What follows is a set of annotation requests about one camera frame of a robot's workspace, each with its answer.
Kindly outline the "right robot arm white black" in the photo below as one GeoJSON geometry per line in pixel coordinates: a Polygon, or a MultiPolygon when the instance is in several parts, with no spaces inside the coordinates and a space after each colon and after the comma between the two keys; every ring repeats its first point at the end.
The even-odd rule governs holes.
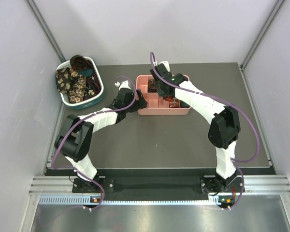
{"type": "Polygon", "coordinates": [[[172,73],[160,64],[150,70],[161,97],[173,97],[199,113],[209,124],[208,139],[215,147],[217,166],[214,179],[205,183],[206,193],[228,191],[236,178],[233,162],[240,132],[238,111],[208,97],[184,75],[172,73]]]}

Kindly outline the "orange navy striped tie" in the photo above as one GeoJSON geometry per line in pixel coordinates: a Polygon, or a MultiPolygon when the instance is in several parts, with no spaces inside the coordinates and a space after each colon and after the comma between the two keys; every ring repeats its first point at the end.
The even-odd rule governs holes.
{"type": "Polygon", "coordinates": [[[177,98],[172,97],[172,96],[167,96],[167,97],[164,97],[163,99],[165,101],[168,101],[168,102],[176,102],[177,101],[177,98]]]}

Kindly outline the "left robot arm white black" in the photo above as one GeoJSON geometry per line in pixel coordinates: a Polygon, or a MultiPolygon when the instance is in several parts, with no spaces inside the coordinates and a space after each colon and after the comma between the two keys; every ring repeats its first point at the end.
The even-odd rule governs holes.
{"type": "Polygon", "coordinates": [[[123,87],[108,107],[87,116],[68,115],[56,137],[54,147],[72,164],[78,181],[88,191],[96,191],[100,186],[99,174],[93,166],[88,152],[92,134],[125,119],[147,107],[140,89],[123,87]]]}

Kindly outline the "pink compartment organizer box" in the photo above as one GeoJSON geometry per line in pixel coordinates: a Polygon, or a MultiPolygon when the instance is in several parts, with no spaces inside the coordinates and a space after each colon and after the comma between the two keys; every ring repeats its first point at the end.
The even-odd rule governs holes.
{"type": "Polygon", "coordinates": [[[148,82],[153,79],[152,75],[139,75],[136,78],[136,87],[140,89],[147,107],[138,110],[138,114],[143,116],[181,116],[187,115],[191,107],[170,108],[169,102],[160,97],[157,92],[148,92],[148,82]]]}

